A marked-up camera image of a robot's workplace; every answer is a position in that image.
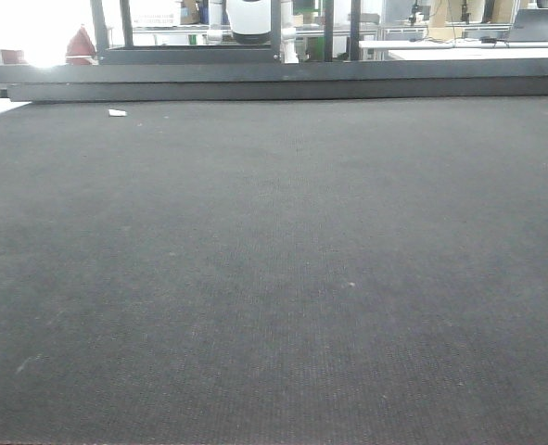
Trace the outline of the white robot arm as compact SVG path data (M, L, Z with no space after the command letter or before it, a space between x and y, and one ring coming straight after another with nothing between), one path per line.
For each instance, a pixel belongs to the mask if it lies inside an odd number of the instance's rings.
M281 55L285 64L298 64L296 53L296 28L294 26L293 1L280 1Z

